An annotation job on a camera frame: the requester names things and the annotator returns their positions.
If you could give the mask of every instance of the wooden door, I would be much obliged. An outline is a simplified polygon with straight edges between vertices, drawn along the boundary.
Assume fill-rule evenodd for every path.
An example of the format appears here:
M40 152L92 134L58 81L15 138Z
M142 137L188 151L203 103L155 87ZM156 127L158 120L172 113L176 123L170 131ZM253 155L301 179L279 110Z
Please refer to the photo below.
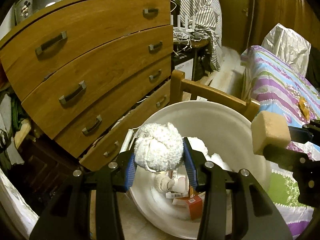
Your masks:
M222 46L242 53L248 43L252 24L253 0L220 0Z

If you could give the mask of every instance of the tiled floor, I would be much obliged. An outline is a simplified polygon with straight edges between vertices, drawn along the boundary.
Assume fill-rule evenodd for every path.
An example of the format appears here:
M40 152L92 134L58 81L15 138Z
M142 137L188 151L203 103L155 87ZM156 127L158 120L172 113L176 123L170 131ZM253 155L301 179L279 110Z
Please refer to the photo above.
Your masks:
M125 240L180 240L153 226L126 194L117 193L117 200Z
M244 74L244 66L240 65L240 55L227 47L222 47L222 52L221 69L219 72L213 72L210 86L240 98Z

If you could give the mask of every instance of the drawer handle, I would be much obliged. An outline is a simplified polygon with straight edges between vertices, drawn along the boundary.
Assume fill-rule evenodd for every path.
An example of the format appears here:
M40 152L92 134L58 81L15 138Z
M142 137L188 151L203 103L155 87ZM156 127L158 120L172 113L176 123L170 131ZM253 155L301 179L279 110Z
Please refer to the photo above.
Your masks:
M90 128L83 128L82 129L82 132L84 135L88 135L89 133L91 133L94 129L96 129L102 122L102 118L101 118L101 115L98 115L97 116L97 120L96 122L94 123L93 126L91 126Z
M113 152L115 152L115 151L118 149L118 147L119 147L119 142L116 141L116 142L115 142L115 145L114 145L114 148L113 148L111 151L105 152L105 153L103 154L103 156L108 157L110 154L112 154Z
M164 101L166 101L166 99L167 99L167 95L164 95L162 100L156 102L156 106L159 108L159 107L161 106L161 104L162 104Z
M161 69L158 70L158 73L155 74L155 75L150 75L149 76L149 80L150 82L153 81L156 77L160 76L161 75Z
M38 48L36 48L36 54L39 56L44 50L50 48L53 44L57 43L58 41L62 41L68 38L67 31L64 31L60 33L58 36L52 38L49 41L46 41L42 45L40 45Z
M77 95L79 95L82 91L84 91L86 89L87 85L85 84L84 80L82 80L79 83L79 87L72 92L71 94L67 95L67 96L62 96L59 98L59 102L62 105L65 105L66 103L68 103L71 99L75 98Z
M150 53L154 52L154 51L160 49L161 47L162 47L162 41L159 41L159 43L157 43L157 44L150 44L149 45L149 52Z
M158 8L153 8L153 9L143 9L142 13L143 15L148 15L149 13L158 13L159 9Z

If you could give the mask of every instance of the gray striped fabric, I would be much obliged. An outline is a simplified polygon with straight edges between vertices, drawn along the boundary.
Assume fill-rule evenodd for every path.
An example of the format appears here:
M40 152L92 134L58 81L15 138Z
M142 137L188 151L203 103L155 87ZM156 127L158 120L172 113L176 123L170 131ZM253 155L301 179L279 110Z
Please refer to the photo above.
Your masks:
M189 27L192 16L196 17L195 31L207 34L211 40L211 69L220 70L219 51L221 51L222 15L219 0L173 0L180 5L181 25L188 16Z

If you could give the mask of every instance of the striped cloth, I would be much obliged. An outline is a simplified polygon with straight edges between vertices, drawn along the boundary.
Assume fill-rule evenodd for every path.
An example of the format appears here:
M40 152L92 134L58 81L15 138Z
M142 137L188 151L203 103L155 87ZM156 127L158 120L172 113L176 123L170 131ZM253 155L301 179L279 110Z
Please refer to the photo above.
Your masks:
M220 70L222 14L219 0L173 0L180 5L181 23L188 16L191 28L192 16L196 17L195 31L201 35L209 35L211 44L212 70Z
M251 97L260 102L260 111L283 115L287 124L302 127L310 119L320 117L320 96L316 89L290 65L282 62L261 46L252 46L248 55L242 54L242 65L246 65L243 99ZM304 97L310 112L306 119L298 103ZM287 149L303 152L306 157L320 160L320 148L313 143L291 142ZM292 172L271 163L268 195L275 203L295 239L306 228L312 218L313 208L298 202L300 194Z

